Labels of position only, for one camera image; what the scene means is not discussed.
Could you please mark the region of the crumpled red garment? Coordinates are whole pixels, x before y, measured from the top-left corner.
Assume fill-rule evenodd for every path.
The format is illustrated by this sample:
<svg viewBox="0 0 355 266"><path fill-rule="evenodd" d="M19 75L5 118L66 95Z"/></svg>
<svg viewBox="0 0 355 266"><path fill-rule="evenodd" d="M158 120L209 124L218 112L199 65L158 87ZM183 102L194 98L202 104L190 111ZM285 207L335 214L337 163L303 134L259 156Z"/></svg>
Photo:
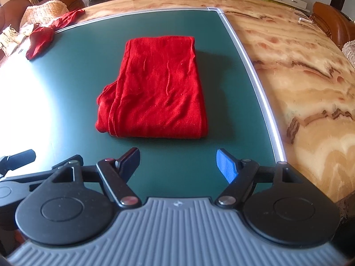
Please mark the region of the crumpled red garment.
<svg viewBox="0 0 355 266"><path fill-rule="evenodd" d="M31 61L43 53L52 43L55 31L73 25L85 14L84 9L74 10L63 14L48 26L38 26L30 34L30 46L26 52L26 59Z"/></svg>

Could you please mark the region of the red knit pants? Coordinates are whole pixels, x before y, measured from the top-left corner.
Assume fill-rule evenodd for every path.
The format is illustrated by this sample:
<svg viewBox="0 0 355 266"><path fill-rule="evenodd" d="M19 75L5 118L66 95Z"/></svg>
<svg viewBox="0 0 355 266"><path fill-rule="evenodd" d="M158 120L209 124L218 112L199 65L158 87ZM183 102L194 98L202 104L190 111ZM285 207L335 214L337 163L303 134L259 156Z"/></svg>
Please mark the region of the red knit pants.
<svg viewBox="0 0 355 266"><path fill-rule="evenodd" d="M208 118L189 36L128 40L117 79L97 98L95 127L115 137L201 139Z"/></svg>

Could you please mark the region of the cream lace cloth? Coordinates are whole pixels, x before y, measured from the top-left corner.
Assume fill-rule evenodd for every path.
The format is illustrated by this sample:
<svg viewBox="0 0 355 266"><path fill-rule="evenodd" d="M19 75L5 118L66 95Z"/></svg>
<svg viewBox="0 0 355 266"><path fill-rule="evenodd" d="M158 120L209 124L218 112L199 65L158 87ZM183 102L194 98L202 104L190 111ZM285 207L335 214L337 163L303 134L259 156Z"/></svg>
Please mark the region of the cream lace cloth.
<svg viewBox="0 0 355 266"><path fill-rule="evenodd" d="M35 29L35 24L24 24L16 31L12 25L7 26L1 32L1 50L9 57L30 36Z"/></svg>

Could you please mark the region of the green table mat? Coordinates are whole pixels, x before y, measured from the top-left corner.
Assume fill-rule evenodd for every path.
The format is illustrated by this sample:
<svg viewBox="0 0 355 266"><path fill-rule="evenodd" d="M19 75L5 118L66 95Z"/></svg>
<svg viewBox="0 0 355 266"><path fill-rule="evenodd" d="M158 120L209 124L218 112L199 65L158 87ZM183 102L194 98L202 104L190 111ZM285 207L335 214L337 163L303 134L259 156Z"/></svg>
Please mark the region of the green table mat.
<svg viewBox="0 0 355 266"><path fill-rule="evenodd" d="M285 160L265 91L220 9L115 14L59 31L32 61L25 54L1 65L1 155L36 153L19 175L137 147L129 186L141 199L214 198L227 186L219 149L265 166Z"/></svg>

